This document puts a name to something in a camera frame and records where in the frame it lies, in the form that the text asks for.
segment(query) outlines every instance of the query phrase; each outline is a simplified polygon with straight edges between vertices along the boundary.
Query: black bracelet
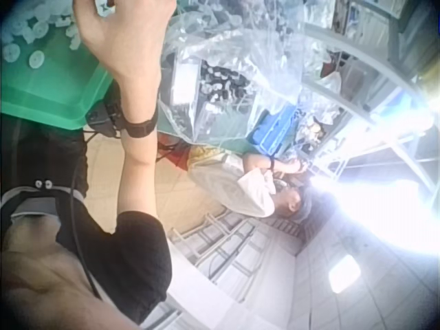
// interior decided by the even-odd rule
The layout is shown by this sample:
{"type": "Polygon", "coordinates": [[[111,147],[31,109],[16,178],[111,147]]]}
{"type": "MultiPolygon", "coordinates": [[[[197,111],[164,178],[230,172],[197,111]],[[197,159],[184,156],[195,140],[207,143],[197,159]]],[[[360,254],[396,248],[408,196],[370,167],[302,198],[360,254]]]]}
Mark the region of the black bracelet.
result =
{"type": "Polygon", "coordinates": [[[270,170],[273,172],[275,167],[275,159],[270,157],[270,170]]]}

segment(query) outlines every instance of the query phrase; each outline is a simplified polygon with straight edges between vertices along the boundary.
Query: floor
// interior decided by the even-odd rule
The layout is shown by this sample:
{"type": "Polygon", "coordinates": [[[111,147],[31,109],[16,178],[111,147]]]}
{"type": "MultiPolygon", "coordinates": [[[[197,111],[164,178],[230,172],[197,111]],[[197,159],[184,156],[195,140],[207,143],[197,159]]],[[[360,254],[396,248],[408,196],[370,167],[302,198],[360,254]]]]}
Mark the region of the floor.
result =
{"type": "MultiPolygon", "coordinates": [[[[113,232],[124,160],[120,141],[97,135],[89,143],[87,159],[90,188],[85,203],[102,229],[113,232]]],[[[185,232],[199,225],[207,212],[216,214],[223,210],[223,206],[197,187],[184,170],[167,159],[157,163],[155,185],[157,212],[167,233],[171,228],[185,232]]]]}

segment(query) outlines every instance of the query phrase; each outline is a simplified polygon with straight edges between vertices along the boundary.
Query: sleeve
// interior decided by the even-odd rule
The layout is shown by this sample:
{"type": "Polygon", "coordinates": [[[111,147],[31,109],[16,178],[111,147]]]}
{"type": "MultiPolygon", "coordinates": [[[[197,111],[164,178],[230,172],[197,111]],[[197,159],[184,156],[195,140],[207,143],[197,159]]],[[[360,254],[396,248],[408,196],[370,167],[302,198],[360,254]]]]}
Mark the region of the sleeve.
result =
{"type": "MultiPolygon", "coordinates": [[[[115,306],[137,324],[166,299],[171,256],[162,224],[149,214],[124,212],[114,234],[104,232],[82,204],[75,224],[85,262],[115,306]]],[[[64,212],[57,241],[78,256],[69,212],[64,212]]]]}
{"type": "Polygon", "coordinates": [[[255,211],[258,214],[250,214],[254,217],[268,217],[275,212],[274,201],[270,196],[264,175],[259,168],[246,173],[238,180],[238,184],[244,193],[252,200],[255,211]]]}

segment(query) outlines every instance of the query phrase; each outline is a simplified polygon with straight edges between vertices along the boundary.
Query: metal shelf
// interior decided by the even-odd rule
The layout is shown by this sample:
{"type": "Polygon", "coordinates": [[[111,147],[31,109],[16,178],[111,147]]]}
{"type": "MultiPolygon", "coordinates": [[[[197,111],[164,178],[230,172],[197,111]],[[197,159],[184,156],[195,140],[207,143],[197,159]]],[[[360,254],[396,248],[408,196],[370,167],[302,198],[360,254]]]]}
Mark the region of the metal shelf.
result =
{"type": "MultiPolygon", "coordinates": [[[[397,17],[397,15],[387,12],[382,8],[379,8],[374,3],[362,0],[352,0],[349,1],[348,7],[352,3],[362,6],[363,8],[370,10],[371,12],[374,12],[377,15],[380,15],[384,19],[388,20],[388,58],[380,58],[375,52],[372,52],[371,49],[369,49],[365,45],[358,45],[341,34],[337,34],[331,30],[326,30],[312,24],[305,24],[305,34],[311,38],[318,39],[328,45],[331,45],[332,47],[336,47],[342,52],[356,57],[359,61],[366,63],[367,65],[379,72],[380,76],[376,79],[375,82],[378,83],[382,81],[384,87],[378,89],[378,92],[374,96],[375,100],[373,106],[375,108],[371,109],[370,112],[367,112],[362,108],[363,104],[359,104],[359,99],[353,100],[353,102],[349,101],[307,77],[303,78],[303,85],[313,92],[316,92],[321,96],[329,99],[333,103],[337,104],[339,107],[342,107],[354,118],[363,121],[363,123],[365,123],[367,127],[374,130],[375,132],[378,132],[386,145],[391,147],[394,152],[402,158],[402,160],[408,165],[408,167],[418,176],[418,178],[420,178],[421,182],[426,185],[429,191],[434,192],[437,185],[432,181],[423,166],[415,159],[415,151],[417,150],[417,137],[415,137],[415,143],[408,150],[399,141],[399,137],[391,136],[385,131],[379,131],[379,123],[371,116],[371,113],[375,113],[376,109],[379,109],[379,107],[387,104],[401,90],[404,90],[406,93],[408,93],[412,97],[412,99],[419,104],[425,104],[425,101],[418,86],[416,86],[416,84],[412,80],[413,77],[405,73],[405,71],[407,70],[405,70],[401,66],[401,63],[399,63],[400,61],[402,61],[402,59],[405,59],[407,57],[401,56],[400,54],[401,49],[405,48],[405,46],[407,45],[401,45],[399,34],[405,31],[408,26],[408,22],[410,22],[411,16],[416,11],[416,9],[420,7],[418,9],[419,12],[421,12],[421,8],[423,9],[424,6],[427,5],[423,1],[408,0],[403,7],[399,18],[397,17]]],[[[428,19],[427,14],[421,16],[421,20],[426,19],[428,19]]],[[[422,23],[423,22],[417,21],[416,24],[413,24],[411,26],[411,30],[420,29],[423,25],[422,23]]],[[[415,35],[416,33],[411,31],[408,44],[414,46],[415,35]]],[[[334,136],[340,132],[344,124],[346,124],[346,122],[343,120],[343,123],[339,124],[338,127],[336,127],[329,134],[329,136],[324,139],[323,143],[312,152],[309,158],[312,160],[318,159],[321,152],[325,152],[327,142],[331,141],[334,136]]],[[[321,172],[326,173],[333,179],[338,179],[339,174],[344,170],[344,166],[347,165],[348,161],[349,159],[334,159],[333,162],[329,162],[327,164],[328,166],[331,163],[334,164],[334,162],[340,163],[340,166],[338,167],[336,173],[329,168],[323,168],[322,164],[319,164],[319,162],[317,162],[317,165],[321,165],[318,166],[320,167],[319,170],[321,172]]]]}

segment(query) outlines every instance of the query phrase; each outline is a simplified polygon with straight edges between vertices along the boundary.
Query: cable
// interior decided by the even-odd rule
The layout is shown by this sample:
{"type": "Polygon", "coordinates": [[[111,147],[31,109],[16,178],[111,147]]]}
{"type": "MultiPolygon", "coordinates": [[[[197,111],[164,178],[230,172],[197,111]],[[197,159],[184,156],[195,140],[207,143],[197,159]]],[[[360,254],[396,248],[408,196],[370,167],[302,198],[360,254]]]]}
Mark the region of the cable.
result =
{"type": "MultiPolygon", "coordinates": [[[[86,131],[86,130],[82,130],[82,132],[83,133],[85,133],[85,134],[94,134],[94,133],[99,133],[99,132],[96,132],[96,131],[86,131]]],[[[115,138],[115,139],[117,139],[117,140],[121,140],[121,137],[120,136],[113,136],[113,138],[115,138]]]]}
{"type": "Polygon", "coordinates": [[[177,149],[177,147],[180,145],[180,141],[176,144],[171,144],[171,145],[165,145],[162,144],[161,142],[158,142],[158,149],[159,150],[163,150],[163,151],[170,151],[169,153],[166,153],[158,158],[156,158],[156,163],[160,162],[161,160],[163,160],[164,158],[168,157],[169,155],[171,155],[173,152],[175,152],[175,150],[177,149]]]}
{"type": "MultiPolygon", "coordinates": [[[[89,137],[86,140],[86,144],[88,144],[94,137],[96,137],[98,134],[98,132],[93,133],[93,135],[91,137],[89,137]]],[[[83,250],[81,249],[81,245],[80,242],[78,240],[78,233],[76,231],[76,222],[75,222],[75,210],[74,210],[74,189],[75,189],[75,181],[76,181],[76,175],[78,173],[78,168],[80,166],[80,161],[81,161],[82,157],[78,158],[78,161],[76,162],[75,165],[75,169],[74,169],[74,175],[71,179],[71,186],[70,186],[70,218],[71,218],[71,227],[72,227],[72,231],[74,234],[74,240],[75,240],[75,246],[76,246],[76,250],[78,251],[78,257],[80,259],[81,265],[82,265],[82,269],[84,270],[85,276],[87,277],[87,280],[89,281],[91,290],[93,291],[93,294],[96,298],[101,299],[101,295],[99,294],[98,290],[96,289],[95,283],[93,282],[91,276],[90,276],[90,271],[87,268],[87,265],[85,263],[85,259],[84,259],[84,254],[83,254],[83,250]]]]}

